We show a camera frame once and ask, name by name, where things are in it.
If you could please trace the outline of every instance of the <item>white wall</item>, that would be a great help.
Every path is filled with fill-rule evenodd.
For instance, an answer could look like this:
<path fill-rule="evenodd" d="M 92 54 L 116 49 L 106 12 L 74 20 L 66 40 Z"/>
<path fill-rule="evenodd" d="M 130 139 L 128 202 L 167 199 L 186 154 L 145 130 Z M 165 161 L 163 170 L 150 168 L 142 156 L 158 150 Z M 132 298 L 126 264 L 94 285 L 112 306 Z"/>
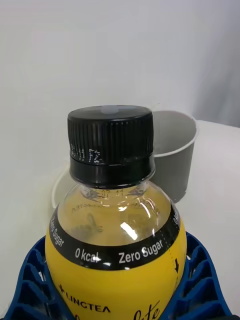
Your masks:
<path fill-rule="evenodd" d="M 239 0 L 0 1 L 2 303 L 44 234 L 69 111 L 135 104 L 240 124 L 239 12 Z"/>

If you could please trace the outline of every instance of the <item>bottle neck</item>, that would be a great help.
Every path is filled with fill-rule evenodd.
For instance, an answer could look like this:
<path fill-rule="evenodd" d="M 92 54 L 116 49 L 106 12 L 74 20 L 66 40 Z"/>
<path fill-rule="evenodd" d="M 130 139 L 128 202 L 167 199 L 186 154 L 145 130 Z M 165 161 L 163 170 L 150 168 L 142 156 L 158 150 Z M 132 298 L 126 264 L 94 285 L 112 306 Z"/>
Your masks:
<path fill-rule="evenodd" d="M 92 201 L 117 200 L 119 202 L 127 199 L 141 197 L 147 190 L 148 183 L 143 181 L 138 185 L 119 189 L 97 189 L 84 184 L 79 184 L 81 194 Z"/>

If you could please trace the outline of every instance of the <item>blue grid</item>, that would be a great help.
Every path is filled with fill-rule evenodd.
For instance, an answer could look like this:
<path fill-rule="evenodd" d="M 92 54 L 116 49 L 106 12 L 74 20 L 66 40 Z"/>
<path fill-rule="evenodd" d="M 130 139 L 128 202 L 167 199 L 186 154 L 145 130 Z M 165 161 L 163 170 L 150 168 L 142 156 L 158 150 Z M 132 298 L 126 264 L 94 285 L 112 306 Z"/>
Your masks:
<path fill-rule="evenodd" d="M 182 280 L 160 320 L 202 320 L 230 316 L 213 262 L 203 245 L 187 233 Z M 45 259 L 45 238 L 27 254 L 4 320 L 75 320 L 52 282 Z"/>

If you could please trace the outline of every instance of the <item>white table surface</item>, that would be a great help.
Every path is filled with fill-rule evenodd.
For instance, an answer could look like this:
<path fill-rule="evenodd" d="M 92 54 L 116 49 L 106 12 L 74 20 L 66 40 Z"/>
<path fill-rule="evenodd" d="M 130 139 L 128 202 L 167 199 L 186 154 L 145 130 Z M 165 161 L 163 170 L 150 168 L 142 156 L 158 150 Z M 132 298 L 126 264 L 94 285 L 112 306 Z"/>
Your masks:
<path fill-rule="evenodd" d="M 228 307 L 240 315 L 240 128 L 198 124 L 187 192 L 177 209 L 209 252 Z"/>
<path fill-rule="evenodd" d="M 240 315 L 240 128 L 205 121 L 198 124 L 187 193 L 177 208 L 186 230 L 207 248 L 230 310 Z M 24 175 L 16 176 L 25 157 L 31 156 L 31 151 L 25 152 L 22 168 L 15 168 L 13 177 L 13 164 L 5 161 L 0 180 L 0 209 L 6 213 L 0 225 L 0 315 L 12 300 L 24 257 L 44 235 L 51 187 L 61 170 L 53 160 L 48 165 L 45 159 L 41 167 L 28 164 Z"/>

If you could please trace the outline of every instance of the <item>gray plastic cup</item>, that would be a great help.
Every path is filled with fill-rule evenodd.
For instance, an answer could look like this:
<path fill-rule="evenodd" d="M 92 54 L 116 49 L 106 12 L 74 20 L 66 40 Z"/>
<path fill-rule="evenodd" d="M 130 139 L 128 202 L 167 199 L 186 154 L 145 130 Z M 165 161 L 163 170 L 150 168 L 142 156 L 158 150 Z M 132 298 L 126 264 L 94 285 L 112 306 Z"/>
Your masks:
<path fill-rule="evenodd" d="M 153 112 L 153 127 L 156 171 L 151 181 L 177 203 L 187 190 L 198 126 L 187 114 L 160 110 Z"/>

